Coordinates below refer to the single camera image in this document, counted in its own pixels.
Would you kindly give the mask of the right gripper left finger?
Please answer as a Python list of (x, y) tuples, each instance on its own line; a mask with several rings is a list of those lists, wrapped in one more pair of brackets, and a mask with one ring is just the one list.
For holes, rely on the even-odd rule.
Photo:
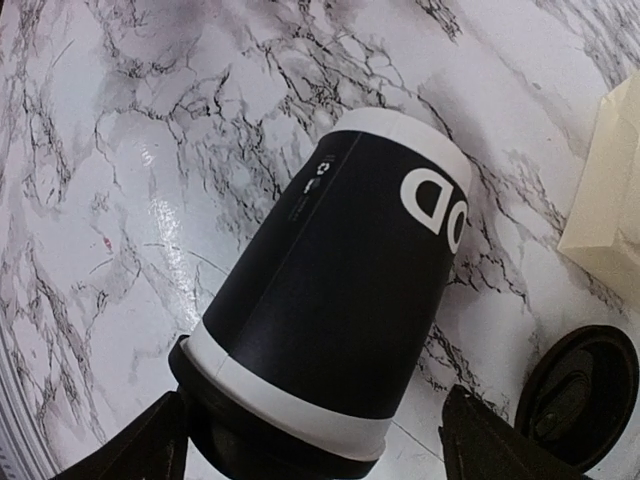
[(58, 480), (184, 478), (186, 407), (167, 392), (100, 449), (55, 476)]

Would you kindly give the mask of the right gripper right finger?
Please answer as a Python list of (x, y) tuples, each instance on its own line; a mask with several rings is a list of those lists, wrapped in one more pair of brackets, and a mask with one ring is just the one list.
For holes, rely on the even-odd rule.
[(573, 479), (575, 469), (516, 432), (461, 385), (442, 409), (439, 436), (449, 479)]

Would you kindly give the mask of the black paper coffee cup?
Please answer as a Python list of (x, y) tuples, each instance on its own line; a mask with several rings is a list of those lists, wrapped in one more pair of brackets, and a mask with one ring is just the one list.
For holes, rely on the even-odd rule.
[(472, 172), (402, 113), (345, 113), (281, 194), (181, 349), (243, 425), (371, 463), (426, 340)]

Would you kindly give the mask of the cream paper bag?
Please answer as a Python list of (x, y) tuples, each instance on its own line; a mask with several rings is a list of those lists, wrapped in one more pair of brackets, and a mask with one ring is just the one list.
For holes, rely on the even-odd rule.
[(639, 309), (638, 73), (601, 100), (558, 250)]

